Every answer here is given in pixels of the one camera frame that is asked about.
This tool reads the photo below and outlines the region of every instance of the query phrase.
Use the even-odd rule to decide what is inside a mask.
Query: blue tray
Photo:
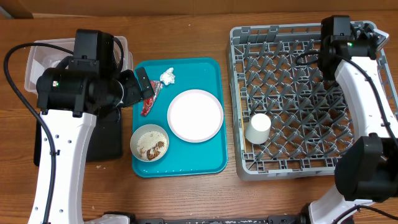
[[[170,177],[178,175],[214,174],[221,172],[228,162],[225,117],[220,131],[210,140],[201,143],[185,142],[171,131],[167,123],[167,110],[171,101],[186,90],[205,90],[213,94],[224,109],[220,66],[212,58],[186,58],[151,60],[137,65],[144,67],[149,79],[159,80],[160,75],[173,67],[175,84],[164,86],[149,114],[141,116],[143,102],[132,107],[132,131],[145,124],[157,124],[169,135],[166,154],[155,162],[142,162],[132,157],[132,168],[141,177]]]

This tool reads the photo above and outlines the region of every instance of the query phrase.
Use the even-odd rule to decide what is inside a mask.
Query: snack wrapper
[[[152,88],[154,89],[155,95],[149,99],[144,100],[144,106],[142,107],[141,115],[147,116],[148,113],[150,112],[150,109],[152,109],[155,100],[157,96],[159,95],[160,91],[163,88],[163,83],[160,81],[150,81],[150,84],[152,85]]]

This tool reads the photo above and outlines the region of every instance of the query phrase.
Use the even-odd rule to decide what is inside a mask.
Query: white cup
[[[253,144],[262,144],[267,141],[271,120],[265,114],[255,114],[244,130],[245,138]]]

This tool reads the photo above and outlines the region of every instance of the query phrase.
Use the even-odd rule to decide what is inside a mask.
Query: wooden table
[[[134,64],[144,60],[212,57],[221,67],[229,162],[215,175],[142,179],[131,168],[129,140],[131,108],[123,109],[121,159],[86,165],[83,217],[100,217],[105,211],[133,212],[138,218],[239,218],[296,214],[306,203],[320,198],[333,177],[243,182],[236,175],[232,135],[232,108],[226,69],[229,31],[235,26],[320,22],[330,12],[231,14],[224,16],[91,17],[0,21],[0,61],[17,44],[35,40],[74,37],[77,28],[99,29],[128,39]],[[398,86],[398,13],[396,11],[345,12],[352,20],[369,20],[390,33],[384,48]],[[29,48],[17,51],[10,73],[24,90]],[[36,96],[23,91],[33,105]],[[38,168],[33,164],[35,119],[0,75],[0,223],[27,223],[35,197]],[[398,214],[398,200],[375,207]],[[373,212],[356,214],[358,223],[392,223]]]

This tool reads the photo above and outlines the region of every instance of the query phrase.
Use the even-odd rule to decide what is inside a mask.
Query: dish rack
[[[369,21],[352,22],[355,28]],[[351,117],[336,82],[322,80],[317,64],[297,66],[296,56],[320,49],[320,24],[235,27],[227,54],[233,101],[236,170],[243,180],[332,175],[353,143]],[[305,57],[306,62],[317,55]],[[398,111],[397,93],[383,49],[377,59],[387,99]],[[244,138],[256,113],[272,121],[265,144]]]

